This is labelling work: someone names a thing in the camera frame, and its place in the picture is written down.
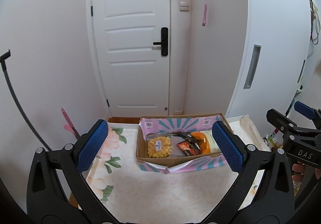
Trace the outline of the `person's right hand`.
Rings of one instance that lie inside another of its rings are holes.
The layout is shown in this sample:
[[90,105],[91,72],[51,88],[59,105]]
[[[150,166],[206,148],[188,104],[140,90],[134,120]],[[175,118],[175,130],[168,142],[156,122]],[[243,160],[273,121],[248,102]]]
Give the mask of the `person's right hand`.
[[[304,178],[304,174],[306,171],[306,165],[302,163],[294,164],[292,166],[292,170],[294,171],[295,175],[292,176],[292,180],[294,182],[302,182]],[[315,168],[315,176],[317,179],[320,179],[321,177],[321,170],[318,168]]]

